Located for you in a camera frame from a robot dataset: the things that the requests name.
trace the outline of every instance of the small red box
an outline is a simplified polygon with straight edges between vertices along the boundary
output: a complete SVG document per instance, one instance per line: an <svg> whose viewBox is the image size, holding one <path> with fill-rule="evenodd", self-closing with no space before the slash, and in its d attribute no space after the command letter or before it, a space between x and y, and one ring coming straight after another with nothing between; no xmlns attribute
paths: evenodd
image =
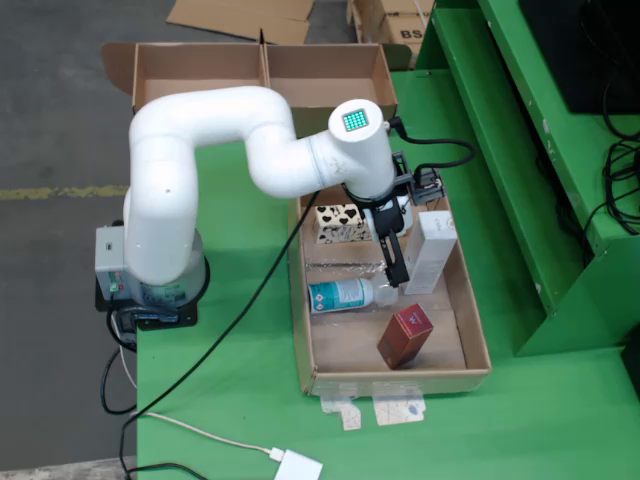
<svg viewBox="0 0 640 480"><path fill-rule="evenodd" d="M391 317L378 343L378 351L389 368L397 368L415 358L432 330L429 317L416 303Z"/></svg>

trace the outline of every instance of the white bottle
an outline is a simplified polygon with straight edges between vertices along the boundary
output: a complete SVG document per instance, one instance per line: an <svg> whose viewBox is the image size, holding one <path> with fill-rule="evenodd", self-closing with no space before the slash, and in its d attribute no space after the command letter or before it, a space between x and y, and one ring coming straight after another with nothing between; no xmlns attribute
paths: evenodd
<svg viewBox="0 0 640 480"><path fill-rule="evenodd" d="M389 285L386 275L378 273L371 280L350 278L309 285L309 299L311 313L350 310L371 303L387 307L398 301L398 289Z"/></svg>

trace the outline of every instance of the concrete floor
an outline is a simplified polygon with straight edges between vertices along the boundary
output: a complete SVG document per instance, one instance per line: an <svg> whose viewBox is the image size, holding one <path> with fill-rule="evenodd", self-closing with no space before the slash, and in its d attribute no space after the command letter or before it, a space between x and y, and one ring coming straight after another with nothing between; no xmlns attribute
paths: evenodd
<svg viewBox="0 0 640 480"><path fill-rule="evenodd" d="M117 453L121 419L98 396L114 344L93 309L93 249L122 190L64 188L128 183L130 99L103 73L104 42L244 41L166 24L172 4L0 0L0 471ZM316 0L308 43L355 41L345 8ZM113 373L111 402L134 402Z"/></svg>

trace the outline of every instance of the gray control box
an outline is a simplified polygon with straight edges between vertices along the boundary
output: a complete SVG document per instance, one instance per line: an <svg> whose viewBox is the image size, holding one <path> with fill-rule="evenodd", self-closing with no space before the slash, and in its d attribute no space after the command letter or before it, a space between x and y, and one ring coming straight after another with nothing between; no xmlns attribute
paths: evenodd
<svg viewBox="0 0 640 480"><path fill-rule="evenodd" d="M124 227L96 229L96 278L106 301L131 299L124 264Z"/></svg>

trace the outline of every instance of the green table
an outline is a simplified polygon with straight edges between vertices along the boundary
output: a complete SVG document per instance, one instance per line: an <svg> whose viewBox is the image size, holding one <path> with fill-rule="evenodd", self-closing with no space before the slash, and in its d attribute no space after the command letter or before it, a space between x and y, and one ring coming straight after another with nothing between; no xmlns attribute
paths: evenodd
<svg viewBox="0 0 640 480"><path fill-rule="evenodd" d="M448 71L394 74L409 135L472 139ZM445 161L451 147L405 145L412 164ZM196 327L141 332L138 404L174 382L244 306L286 238L286 203L249 179L243 147L198 152L200 216L211 263ZM278 268L244 321L155 409L242 442L289 448L324 463L324 479L637 478L640 403L615 349L514 358L542 306L482 156L445 173L495 370L477 392L427 397L424 422L378 427L370 399L355 400L362 429L344 432L317 397L300 393L289 281ZM243 197L235 203L234 198ZM261 453L153 418L138 423L140 465L174 461L208 478L269 479ZM187 478L172 471L143 479Z"/></svg>
<svg viewBox="0 0 640 480"><path fill-rule="evenodd" d="M458 113L470 120L544 309L520 353L619 344L638 322L640 270L628 266L640 262L640 237L598 211L587 230L595 258L585 268L583 247L561 227L553 189L536 165L539 155L550 159L584 228L605 199L602 166L616 139L600 115L567 110L518 0L439 0L430 21L418 68L453 76L464 106ZM637 115L614 122L640 128ZM620 183L615 194L637 186ZM638 198L621 208L633 211Z"/></svg>

